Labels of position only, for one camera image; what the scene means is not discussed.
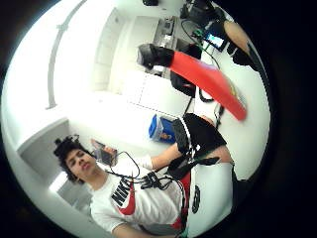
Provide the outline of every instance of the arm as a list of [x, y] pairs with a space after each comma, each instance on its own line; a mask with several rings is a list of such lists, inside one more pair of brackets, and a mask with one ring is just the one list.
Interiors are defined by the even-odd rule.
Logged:
[[116, 228], [113, 229], [112, 234], [116, 238], [174, 238], [175, 235], [167, 235], [167, 236], [153, 236], [146, 234], [142, 231], [139, 231], [127, 223], [123, 223], [118, 225]]
[[151, 157], [153, 169], [158, 170], [164, 168], [168, 166], [172, 160], [180, 157], [181, 155], [182, 154], [178, 151], [177, 144], [174, 143], [158, 156]]
[[224, 28], [228, 37], [233, 41], [241, 50], [243, 50], [248, 56], [250, 50], [248, 42], [250, 41], [246, 32], [237, 24], [231, 21], [225, 21]]
[[[200, 117], [206, 120], [207, 122], [209, 122], [212, 126], [215, 126], [213, 121], [210, 118], [204, 115], [201, 115]], [[163, 151], [158, 156], [151, 157], [153, 169], [158, 170], [158, 169], [164, 168], [168, 166], [172, 160], [177, 159], [181, 155], [182, 154], [178, 151], [177, 144], [174, 143], [172, 146], [168, 147], [165, 151]], [[224, 162], [224, 163], [232, 162], [230, 152], [226, 146], [221, 146], [206, 156], [206, 158], [212, 158], [212, 157], [219, 157], [220, 162]]]

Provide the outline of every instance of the electronic device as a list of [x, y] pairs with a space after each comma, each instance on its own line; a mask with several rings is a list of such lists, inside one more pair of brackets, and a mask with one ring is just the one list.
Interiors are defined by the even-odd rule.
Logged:
[[219, 52], [222, 52], [228, 43], [227, 40], [215, 37], [211, 33], [207, 33], [207, 35], [205, 36], [205, 41], [216, 48]]
[[205, 28], [210, 21], [218, 19], [215, 8], [209, 0], [195, 0], [189, 9], [189, 19], [201, 28]]
[[105, 152], [103, 149], [97, 149], [94, 151], [97, 161], [100, 161], [104, 165], [115, 166], [116, 158], [110, 153]]

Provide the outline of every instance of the red object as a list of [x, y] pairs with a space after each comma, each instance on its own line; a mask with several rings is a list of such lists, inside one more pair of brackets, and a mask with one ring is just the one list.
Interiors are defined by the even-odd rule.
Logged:
[[247, 107], [240, 92], [218, 68], [181, 52], [174, 52], [169, 68], [207, 92], [238, 120], [246, 118]]
[[[181, 209], [182, 215], [187, 217], [188, 214], [188, 202], [189, 202], [189, 194], [190, 194], [190, 182], [191, 182], [191, 177], [190, 177], [190, 171], [187, 173], [187, 175], [180, 180], [181, 184], [184, 187], [185, 190], [185, 204], [184, 207]], [[175, 222], [170, 225], [174, 229], [180, 229], [181, 228], [181, 218], [180, 216], [177, 217]]]

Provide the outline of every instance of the phone screen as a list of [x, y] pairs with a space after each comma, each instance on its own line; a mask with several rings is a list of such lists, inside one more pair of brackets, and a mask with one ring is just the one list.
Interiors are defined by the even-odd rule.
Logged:
[[210, 33], [207, 35], [207, 40], [212, 42], [218, 48], [220, 48], [222, 46], [222, 44], [224, 43], [224, 40], [222, 40], [221, 38], [217, 38], [217, 37], [211, 35]]

